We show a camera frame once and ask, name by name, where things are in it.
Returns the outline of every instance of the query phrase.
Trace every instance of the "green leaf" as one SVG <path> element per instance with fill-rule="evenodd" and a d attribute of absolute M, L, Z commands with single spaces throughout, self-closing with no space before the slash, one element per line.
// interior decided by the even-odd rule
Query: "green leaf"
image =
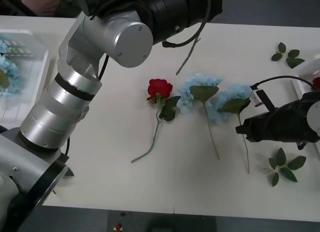
<path fill-rule="evenodd" d="M 165 117 L 166 114 L 166 106 L 164 105 L 163 108 L 161 109 L 159 118 L 162 119 L 163 117 Z"/>
<path fill-rule="evenodd" d="M 298 156 L 288 164 L 288 168 L 295 171 L 304 166 L 306 159 L 307 158 L 305 156 Z"/>
<path fill-rule="evenodd" d="M 9 77 L 0 69 L 0 87 L 6 89 L 10 86 Z"/>
<path fill-rule="evenodd" d="M 164 119 L 166 121 L 172 121 L 176 116 L 176 111 L 174 107 L 177 106 L 177 102 L 179 101 L 180 96 L 174 96 L 165 101 L 165 105 L 163 106 L 159 118 Z"/>
<path fill-rule="evenodd" d="M 296 58 L 295 62 L 300 65 L 301 63 L 303 63 L 305 60 L 301 59 L 301 58 Z"/>
<path fill-rule="evenodd" d="M 240 114 L 250 104 L 250 99 L 233 99 L 227 101 L 218 112 L 228 112 L 234 114 Z"/>
<path fill-rule="evenodd" d="M 271 57 L 271 61 L 279 61 L 282 58 L 281 53 L 276 53 Z"/>
<path fill-rule="evenodd" d="M 291 180 L 293 182 L 298 182 L 296 177 L 295 177 L 295 175 L 288 168 L 283 167 L 283 168 L 280 169 L 280 171 L 284 175 L 284 177 L 286 177 L 288 180 Z"/>
<path fill-rule="evenodd" d="M 288 53 L 288 57 L 293 57 L 293 58 L 295 58 L 295 57 L 299 56 L 299 54 L 300 54 L 300 51 L 299 51 L 299 50 L 293 49 L 293 50 L 291 50 L 291 51 Z"/>
<path fill-rule="evenodd" d="M 275 169 L 277 167 L 277 161 L 275 158 L 269 158 L 269 164 L 272 167 L 272 169 Z"/>
<path fill-rule="evenodd" d="M 279 181 L 279 174 L 275 172 L 272 179 L 272 187 L 275 187 L 278 184 L 278 181 Z"/>
<path fill-rule="evenodd" d="M 292 58 L 292 57 L 288 57 L 286 59 L 286 63 L 288 64 L 288 66 L 291 69 L 294 69 L 296 66 L 300 65 L 301 63 L 303 63 L 305 60 L 301 59 L 301 58 Z"/>
<path fill-rule="evenodd" d="M 211 97 L 213 97 L 219 88 L 216 86 L 192 86 L 190 87 L 191 94 L 195 97 L 196 100 L 201 101 L 205 104 Z"/>
<path fill-rule="evenodd" d="M 278 150 L 276 155 L 276 164 L 278 166 L 283 166 L 286 163 L 286 154 L 282 148 Z"/>
<path fill-rule="evenodd" d="M 285 52 L 286 52 L 287 47 L 286 47 L 286 45 L 285 45 L 285 44 L 283 44 L 282 42 L 280 42 L 280 43 L 279 43 L 279 45 L 278 45 L 278 49 L 279 49 L 279 52 L 281 52 L 281 53 L 285 53 Z"/>
<path fill-rule="evenodd" d="M 176 111 L 172 108 L 165 110 L 165 121 L 172 121 L 176 116 Z"/>
<path fill-rule="evenodd" d="M 177 102 L 179 101 L 181 97 L 180 96 L 173 96 L 169 99 L 165 100 L 165 105 L 167 108 L 173 108 L 177 106 Z"/>

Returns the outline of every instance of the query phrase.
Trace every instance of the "plastic tray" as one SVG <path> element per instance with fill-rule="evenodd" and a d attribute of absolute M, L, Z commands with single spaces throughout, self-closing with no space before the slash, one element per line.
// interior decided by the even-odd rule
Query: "plastic tray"
<path fill-rule="evenodd" d="M 6 58 L 14 62 L 24 81 L 22 93 L 0 97 L 0 125 L 8 129 L 19 127 L 43 91 L 49 50 L 28 30 L 0 30 L 0 40 L 11 47 Z"/>
<path fill-rule="evenodd" d="M 312 82 L 313 79 L 320 76 L 320 54 L 315 55 L 313 58 L 306 60 L 304 63 L 295 67 L 292 72 L 294 76 L 298 76 Z M 302 81 L 292 80 L 292 82 L 299 99 L 301 99 L 302 95 L 306 92 L 311 92 L 310 86 Z M 320 142 L 316 143 L 316 147 L 318 151 L 320 151 Z"/>

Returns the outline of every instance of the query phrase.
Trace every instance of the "black wire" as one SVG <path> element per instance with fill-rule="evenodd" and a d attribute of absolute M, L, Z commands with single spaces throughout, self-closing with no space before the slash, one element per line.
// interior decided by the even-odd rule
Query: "black wire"
<path fill-rule="evenodd" d="M 106 55 L 106 56 L 105 56 L 105 59 L 104 59 L 103 66 L 102 66 L 102 68 L 101 68 L 101 72 L 100 72 L 99 77 L 98 77 L 99 81 L 101 81 L 101 78 L 102 78 L 102 76 L 104 75 L 104 72 L 105 72 L 106 67 L 107 67 L 108 60 L 109 60 L 109 56 Z"/>
<path fill-rule="evenodd" d="M 182 46 L 188 45 L 190 42 L 195 40 L 200 35 L 200 33 L 202 32 L 203 28 L 205 27 L 207 21 L 209 20 L 210 11 L 211 11 L 211 0 L 207 0 L 205 16 L 204 16 L 204 19 L 203 19 L 198 31 L 196 31 L 196 33 L 185 42 L 175 44 L 175 43 L 171 43 L 168 41 L 164 41 L 162 43 L 162 46 L 163 47 L 172 47 L 172 48 L 182 47 Z"/>
<path fill-rule="evenodd" d="M 312 85 L 312 83 L 310 83 L 307 80 L 304 80 L 304 79 L 302 79 L 300 77 L 297 77 L 297 76 L 276 76 L 276 77 L 272 77 L 272 78 L 263 80 L 261 82 L 258 82 L 256 84 L 252 85 L 251 88 L 253 90 L 256 90 L 257 87 L 262 83 L 265 83 L 265 82 L 268 82 L 268 81 L 271 81 L 271 80 L 281 79 L 281 78 L 291 78 L 291 79 L 296 79 L 296 80 L 299 80 L 299 81 L 303 81 L 304 83 L 308 84 L 313 90 L 315 90 L 315 91 L 317 90 L 316 87 L 314 85 Z"/>
<path fill-rule="evenodd" d="M 67 156 L 69 153 L 69 148 L 70 148 L 70 137 L 66 141 L 66 150 L 65 150 L 65 155 Z"/>

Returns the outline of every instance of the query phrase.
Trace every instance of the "blue flower in tray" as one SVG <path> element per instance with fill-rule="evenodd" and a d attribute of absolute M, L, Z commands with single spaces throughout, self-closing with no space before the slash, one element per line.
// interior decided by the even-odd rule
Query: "blue flower in tray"
<path fill-rule="evenodd" d="M 10 52 L 11 48 L 0 40 L 0 53 Z M 6 55 L 0 56 L 0 96 L 12 96 L 22 88 L 17 66 Z"/>

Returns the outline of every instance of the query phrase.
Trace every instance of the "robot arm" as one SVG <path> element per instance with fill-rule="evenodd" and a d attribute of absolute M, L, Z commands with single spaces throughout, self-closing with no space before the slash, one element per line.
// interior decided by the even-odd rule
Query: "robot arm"
<path fill-rule="evenodd" d="M 68 157 L 60 147 L 102 86 L 101 57 L 107 54 L 123 67 L 139 66 L 154 44 L 222 11 L 222 0 L 80 2 L 84 12 L 59 47 L 58 75 L 20 128 L 0 131 L 0 181 L 12 180 L 19 192 L 4 196 L 0 190 L 0 208 L 8 206 L 3 231 L 16 231 L 67 172 Z M 3 220 L 0 213 L 0 231 Z"/>

